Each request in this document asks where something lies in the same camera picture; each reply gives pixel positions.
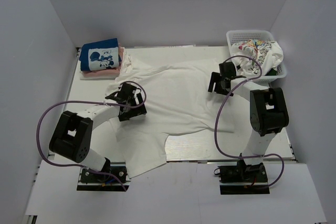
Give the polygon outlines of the dark green t-shirt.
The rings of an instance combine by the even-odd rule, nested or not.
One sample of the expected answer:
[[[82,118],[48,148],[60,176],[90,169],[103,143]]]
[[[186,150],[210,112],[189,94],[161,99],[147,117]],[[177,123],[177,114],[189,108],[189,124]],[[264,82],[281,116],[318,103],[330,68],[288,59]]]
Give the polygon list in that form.
[[[270,69],[270,70],[267,72],[266,76],[276,76],[277,74],[278,74],[278,71],[277,71],[277,70],[275,70],[275,69]]]

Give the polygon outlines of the white cartoon print t-shirt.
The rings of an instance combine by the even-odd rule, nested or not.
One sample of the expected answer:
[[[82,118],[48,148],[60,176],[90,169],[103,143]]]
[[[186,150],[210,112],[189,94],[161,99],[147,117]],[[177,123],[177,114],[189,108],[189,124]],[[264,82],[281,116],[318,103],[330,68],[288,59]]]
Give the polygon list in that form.
[[[242,76],[265,76],[270,69],[277,70],[283,61],[283,50],[274,40],[250,39],[231,45],[230,55],[237,73]]]

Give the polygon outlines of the white t-shirt red print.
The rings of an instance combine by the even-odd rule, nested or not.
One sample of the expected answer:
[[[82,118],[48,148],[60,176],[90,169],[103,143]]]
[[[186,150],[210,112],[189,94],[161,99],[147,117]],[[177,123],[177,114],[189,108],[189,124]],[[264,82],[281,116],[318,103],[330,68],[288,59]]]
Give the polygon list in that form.
[[[133,178],[166,163],[165,142],[169,136],[215,129],[215,119],[224,97],[209,93],[211,74],[218,61],[204,59],[161,67],[129,57],[124,70],[107,86],[106,94],[125,81],[140,84],[146,94],[146,115],[125,122],[110,120],[118,146]]]

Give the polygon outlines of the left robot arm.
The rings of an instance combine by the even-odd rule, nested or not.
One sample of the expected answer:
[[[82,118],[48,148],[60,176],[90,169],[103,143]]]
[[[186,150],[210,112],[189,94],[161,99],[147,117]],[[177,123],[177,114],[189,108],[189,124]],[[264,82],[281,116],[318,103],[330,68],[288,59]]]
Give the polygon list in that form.
[[[121,83],[118,90],[105,99],[113,102],[69,101],[92,107],[81,112],[63,112],[49,143],[50,151],[92,170],[93,176],[101,182],[110,178],[110,161],[90,148],[93,130],[110,119],[124,122],[146,114],[146,92],[136,82]]]

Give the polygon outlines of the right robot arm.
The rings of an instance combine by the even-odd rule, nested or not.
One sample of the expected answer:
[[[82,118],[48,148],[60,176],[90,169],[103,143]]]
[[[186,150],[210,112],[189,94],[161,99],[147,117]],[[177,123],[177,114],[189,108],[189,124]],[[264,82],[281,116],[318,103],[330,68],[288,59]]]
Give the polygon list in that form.
[[[238,159],[245,163],[238,166],[238,177],[247,182],[256,175],[254,165],[263,157],[272,139],[289,124],[289,115],[281,88],[270,88],[248,80],[236,73],[232,62],[219,64],[219,72],[212,72],[208,92],[223,94],[225,100],[238,95],[249,102],[251,136]]]

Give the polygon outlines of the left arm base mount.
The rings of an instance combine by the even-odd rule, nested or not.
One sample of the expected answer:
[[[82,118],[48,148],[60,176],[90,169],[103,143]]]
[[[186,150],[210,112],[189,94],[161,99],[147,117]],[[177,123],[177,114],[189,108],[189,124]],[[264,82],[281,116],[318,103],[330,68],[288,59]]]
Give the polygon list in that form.
[[[108,173],[114,175],[124,185],[125,189],[130,186],[127,168],[123,163],[111,163]],[[77,191],[120,191],[125,192],[122,185],[109,175],[98,175],[90,172],[87,168],[80,170],[77,183]]]

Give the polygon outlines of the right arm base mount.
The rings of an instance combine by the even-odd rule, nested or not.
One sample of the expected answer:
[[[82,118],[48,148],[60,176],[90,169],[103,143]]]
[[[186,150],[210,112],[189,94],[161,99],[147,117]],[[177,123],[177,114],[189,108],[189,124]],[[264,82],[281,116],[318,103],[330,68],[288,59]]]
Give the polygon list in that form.
[[[247,165],[243,159],[236,165],[222,165],[214,170],[219,178],[221,195],[270,194],[268,177],[263,163]]]

